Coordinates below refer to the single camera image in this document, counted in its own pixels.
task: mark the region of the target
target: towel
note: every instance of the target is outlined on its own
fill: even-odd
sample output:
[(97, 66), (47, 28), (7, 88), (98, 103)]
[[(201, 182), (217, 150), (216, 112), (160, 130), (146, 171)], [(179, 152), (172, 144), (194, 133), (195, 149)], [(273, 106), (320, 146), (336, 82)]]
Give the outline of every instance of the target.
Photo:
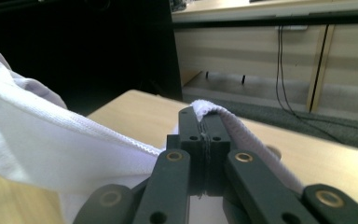
[[(234, 114), (201, 99), (191, 106), (198, 120), (219, 113), (239, 149), (250, 148), (287, 188), (302, 191), (300, 181)], [(66, 223), (73, 223), (99, 187), (133, 188), (148, 178), (163, 150), (68, 110), (60, 95), (12, 71), (0, 53), (0, 176), (58, 192)]]

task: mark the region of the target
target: electrical cord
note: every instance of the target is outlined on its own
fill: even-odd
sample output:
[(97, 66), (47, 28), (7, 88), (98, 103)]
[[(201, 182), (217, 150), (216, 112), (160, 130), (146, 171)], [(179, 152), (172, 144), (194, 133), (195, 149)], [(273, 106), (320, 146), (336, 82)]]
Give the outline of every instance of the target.
[[(278, 29), (278, 68), (277, 68), (277, 79), (276, 79), (276, 85), (275, 85), (275, 91), (276, 91), (276, 96), (277, 96), (277, 100), (278, 103), (280, 104), (281, 108), (283, 109), (283, 111), (285, 111), (286, 113), (295, 116), (297, 119), (299, 119), (300, 121), (304, 122), (305, 124), (309, 125), (312, 128), (315, 128), (316, 130), (328, 135), (330, 138), (332, 138), (333, 140), (335, 140), (336, 142), (341, 143), (341, 141), (339, 141), (339, 139), (337, 139), (334, 135), (332, 135), (331, 133), (322, 130), (314, 125), (311, 125), (309, 123), (307, 123), (304, 119), (307, 120), (313, 120), (313, 121), (320, 121), (320, 122), (326, 122), (326, 123), (330, 123), (330, 124), (335, 124), (335, 125), (339, 125), (339, 126), (343, 126), (343, 127), (347, 127), (347, 128), (352, 128), (352, 129), (357, 129), (358, 130), (358, 126), (353, 126), (353, 125), (349, 125), (349, 124), (344, 124), (344, 123), (339, 123), (339, 122), (335, 122), (332, 120), (327, 120), (327, 119), (314, 119), (314, 118), (305, 118), (305, 117), (300, 117), (290, 106), (288, 100), (287, 100), (287, 95), (286, 95), (286, 90), (284, 87), (284, 78), (283, 78), (283, 68), (282, 68), (282, 52), (283, 52), (283, 42), (282, 42), (282, 33), (283, 33), (283, 26), (279, 26)], [(284, 108), (281, 99), (279, 97), (279, 93), (278, 93), (278, 82), (279, 82), (279, 74), (281, 71), (281, 83), (282, 83), (282, 91), (283, 91), (283, 96), (284, 96), (284, 100), (286, 102), (286, 105), (288, 107), (288, 109)]]

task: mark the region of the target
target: wooden table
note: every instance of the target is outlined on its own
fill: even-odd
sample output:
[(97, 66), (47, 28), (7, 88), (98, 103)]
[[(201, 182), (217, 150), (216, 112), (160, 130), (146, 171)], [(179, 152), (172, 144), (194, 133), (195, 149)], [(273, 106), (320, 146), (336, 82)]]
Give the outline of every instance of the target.
[[(163, 147), (186, 104), (140, 91), (127, 91), (89, 115), (119, 133)], [(282, 153), (282, 162), (306, 185), (324, 183), (358, 202), (358, 148), (242, 119), (265, 144)], [(0, 223), (63, 223), (55, 192), (0, 177)]]

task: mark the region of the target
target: dark wall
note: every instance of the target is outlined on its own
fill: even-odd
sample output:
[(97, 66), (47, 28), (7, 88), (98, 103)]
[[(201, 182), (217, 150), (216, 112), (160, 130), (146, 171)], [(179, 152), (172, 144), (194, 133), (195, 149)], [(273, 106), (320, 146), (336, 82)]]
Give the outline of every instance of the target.
[(172, 22), (168, 0), (11, 3), (0, 5), (0, 52), (66, 103), (131, 89), (182, 99), (173, 30), (154, 25)]

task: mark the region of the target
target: gray carpet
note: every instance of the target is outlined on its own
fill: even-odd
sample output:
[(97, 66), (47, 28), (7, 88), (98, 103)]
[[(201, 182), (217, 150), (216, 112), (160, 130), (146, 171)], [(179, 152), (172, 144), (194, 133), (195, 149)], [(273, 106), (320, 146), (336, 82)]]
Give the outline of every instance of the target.
[(332, 118), (304, 112), (291, 114), (290, 110), (285, 111), (277, 107), (244, 104), (184, 94), (184, 102), (186, 103), (191, 103), (200, 98), (221, 105), (238, 117), (358, 147), (357, 120)]

